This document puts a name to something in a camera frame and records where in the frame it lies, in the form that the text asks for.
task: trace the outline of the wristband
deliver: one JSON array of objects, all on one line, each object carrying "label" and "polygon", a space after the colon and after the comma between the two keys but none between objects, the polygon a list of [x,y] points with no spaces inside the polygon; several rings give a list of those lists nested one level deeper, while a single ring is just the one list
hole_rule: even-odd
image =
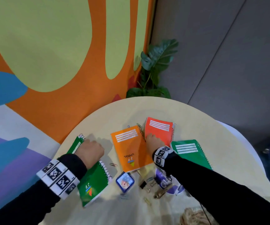
[{"label": "wristband", "polygon": [[78,178],[58,160],[51,160],[37,176],[63,200],[80,183]]},{"label": "wristband", "polygon": [[173,149],[166,146],[158,148],[154,155],[154,163],[163,169],[166,157],[173,152]]}]

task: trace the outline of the round table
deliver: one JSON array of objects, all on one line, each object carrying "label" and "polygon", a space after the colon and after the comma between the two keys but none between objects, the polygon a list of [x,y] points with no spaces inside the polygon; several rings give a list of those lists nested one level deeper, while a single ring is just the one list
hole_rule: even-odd
[{"label": "round table", "polygon": [[[166,193],[159,200],[152,199],[146,190],[140,189],[140,177],[136,173],[133,175],[136,183],[128,192],[129,199],[120,197],[121,190],[115,179],[122,173],[122,168],[110,134],[136,123],[144,126],[147,117],[176,123],[174,140],[196,139],[216,172],[246,185],[263,197],[270,197],[270,183],[253,156],[216,120],[174,100],[134,97],[108,104],[86,117],[68,135],[55,155],[58,158],[65,154],[74,139],[82,133],[104,147],[102,160],[114,181],[87,208],[81,206],[75,189],[65,201],[61,200],[52,208],[41,224],[176,224],[185,208],[199,205],[185,193],[178,196]],[[144,202],[144,196],[148,197],[152,206]]]}]

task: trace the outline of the hand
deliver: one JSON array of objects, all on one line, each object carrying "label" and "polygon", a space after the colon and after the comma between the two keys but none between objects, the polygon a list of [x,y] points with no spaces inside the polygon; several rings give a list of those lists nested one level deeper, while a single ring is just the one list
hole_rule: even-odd
[{"label": "hand", "polygon": [[165,146],[164,142],[151,133],[146,137],[146,149],[148,154],[152,157],[154,151]]},{"label": "hand", "polygon": [[97,143],[95,140],[90,142],[90,140],[87,139],[79,146],[75,155],[83,161],[89,170],[97,161],[100,160],[104,153],[105,150],[101,144]]}]

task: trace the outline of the orange spiral notebook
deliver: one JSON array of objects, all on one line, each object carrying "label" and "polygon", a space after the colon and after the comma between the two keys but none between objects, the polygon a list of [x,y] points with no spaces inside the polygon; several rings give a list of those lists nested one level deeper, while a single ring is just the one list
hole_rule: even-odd
[{"label": "orange spiral notebook", "polygon": [[111,133],[113,144],[124,172],[137,170],[153,163],[146,152],[145,139],[139,126]]},{"label": "orange spiral notebook", "polygon": [[170,147],[175,133],[175,124],[148,117],[145,123],[145,138],[150,133],[160,138],[166,146]]}]

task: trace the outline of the green spiral notebook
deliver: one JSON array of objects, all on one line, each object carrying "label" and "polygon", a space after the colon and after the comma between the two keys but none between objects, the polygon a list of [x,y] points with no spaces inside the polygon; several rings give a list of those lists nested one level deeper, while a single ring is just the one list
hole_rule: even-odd
[{"label": "green spiral notebook", "polygon": [[197,140],[181,140],[173,141],[170,147],[183,159],[187,159],[198,165],[212,169],[208,159],[206,158],[203,149]]},{"label": "green spiral notebook", "polygon": [[[84,139],[82,134],[77,136],[67,153],[75,153],[80,144],[84,142]],[[98,161],[87,171],[85,176],[80,180],[80,184],[77,186],[83,207],[87,207],[98,198],[111,181],[112,177],[105,164],[101,160]]]}]

